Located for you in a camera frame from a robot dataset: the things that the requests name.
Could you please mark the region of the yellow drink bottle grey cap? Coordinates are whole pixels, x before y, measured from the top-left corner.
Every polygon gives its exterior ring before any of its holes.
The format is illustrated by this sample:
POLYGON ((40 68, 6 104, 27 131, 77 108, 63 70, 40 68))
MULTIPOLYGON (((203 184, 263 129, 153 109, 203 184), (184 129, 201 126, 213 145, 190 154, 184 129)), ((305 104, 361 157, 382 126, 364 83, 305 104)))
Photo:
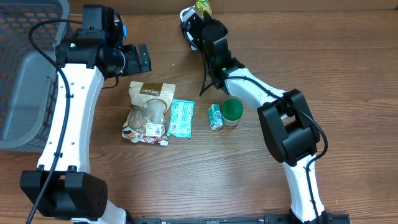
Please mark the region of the yellow drink bottle grey cap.
POLYGON ((195 3, 195 9, 202 16, 204 16, 205 13, 211 16, 213 13, 213 8, 209 0, 197 0, 195 3))

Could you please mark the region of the brown white snack bag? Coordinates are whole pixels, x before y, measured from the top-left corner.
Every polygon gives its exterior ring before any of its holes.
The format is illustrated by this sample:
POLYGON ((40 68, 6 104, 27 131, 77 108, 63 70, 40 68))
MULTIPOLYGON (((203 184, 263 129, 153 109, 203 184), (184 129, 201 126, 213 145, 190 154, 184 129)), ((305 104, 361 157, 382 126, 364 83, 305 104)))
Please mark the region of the brown white snack bag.
POLYGON ((121 136, 133 143, 167 146, 165 114, 174 93, 174 84, 132 81, 129 85, 131 108, 121 136))

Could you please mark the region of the mint green tissue pack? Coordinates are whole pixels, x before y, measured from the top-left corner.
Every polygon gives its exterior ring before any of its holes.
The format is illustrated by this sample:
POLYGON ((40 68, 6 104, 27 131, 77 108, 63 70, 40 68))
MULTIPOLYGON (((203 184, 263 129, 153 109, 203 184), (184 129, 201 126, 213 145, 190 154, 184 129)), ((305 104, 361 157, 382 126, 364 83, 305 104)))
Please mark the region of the mint green tissue pack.
POLYGON ((191 138, 194 107, 194 101, 172 100, 168 137, 173 135, 176 138, 191 138))

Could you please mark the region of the green white can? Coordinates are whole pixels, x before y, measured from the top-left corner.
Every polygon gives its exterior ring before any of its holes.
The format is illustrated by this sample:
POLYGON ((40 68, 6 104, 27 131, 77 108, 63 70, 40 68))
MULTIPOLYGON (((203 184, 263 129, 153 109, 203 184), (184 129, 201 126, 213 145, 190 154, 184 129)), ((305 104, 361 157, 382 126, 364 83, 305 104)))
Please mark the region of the green white can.
POLYGON ((221 117, 226 126, 236 126, 243 115, 243 104, 237 99, 226 100, 221 107, 221 117))

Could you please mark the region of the teal white tissue pack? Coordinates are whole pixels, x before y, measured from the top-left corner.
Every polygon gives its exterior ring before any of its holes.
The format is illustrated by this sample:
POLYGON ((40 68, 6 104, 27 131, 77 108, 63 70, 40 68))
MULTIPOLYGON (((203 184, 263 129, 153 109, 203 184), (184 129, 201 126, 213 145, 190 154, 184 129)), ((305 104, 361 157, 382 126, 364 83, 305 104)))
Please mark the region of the teal white tissue pack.
POLYGON ((212 131, 219 130, 223 126, 220 105, 215 103, 208 108, 208 118, 212 131))

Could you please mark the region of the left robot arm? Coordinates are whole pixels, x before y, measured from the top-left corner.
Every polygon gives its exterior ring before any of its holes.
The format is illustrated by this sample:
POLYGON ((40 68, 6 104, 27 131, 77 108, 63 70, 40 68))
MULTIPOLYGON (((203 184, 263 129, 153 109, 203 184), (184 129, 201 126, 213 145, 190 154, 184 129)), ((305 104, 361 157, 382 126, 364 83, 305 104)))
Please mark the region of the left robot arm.
POLYGON ((58 76, 52 124, 35 170, 20 186, 32 211, 75 223, 131 223, 108 198, 106 182, 90 173, 90 136, 104 81, 151 70, 144 44, 126 45, 121 16, 104 5, 85 5, 81 29, 57 45, 50 63, 58 76))

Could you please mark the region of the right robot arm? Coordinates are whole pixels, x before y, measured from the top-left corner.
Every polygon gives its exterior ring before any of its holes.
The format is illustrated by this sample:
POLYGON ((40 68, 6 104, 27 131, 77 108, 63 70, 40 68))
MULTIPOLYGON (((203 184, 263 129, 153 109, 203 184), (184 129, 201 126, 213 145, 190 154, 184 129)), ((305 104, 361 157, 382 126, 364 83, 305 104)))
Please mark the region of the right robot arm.
POLYGON ((207 12, 188 7, 180 12, 180 27, 203 58, 211 84, 257 110, 262 134, 273 158, 287 176, 291 214, 299 223, 323 223, 325 208, 318 194, 315 162, 322 157, 317 143, 326 141, 304 95, 279 90, 256 78, 228 48, 227 28, 207 12))

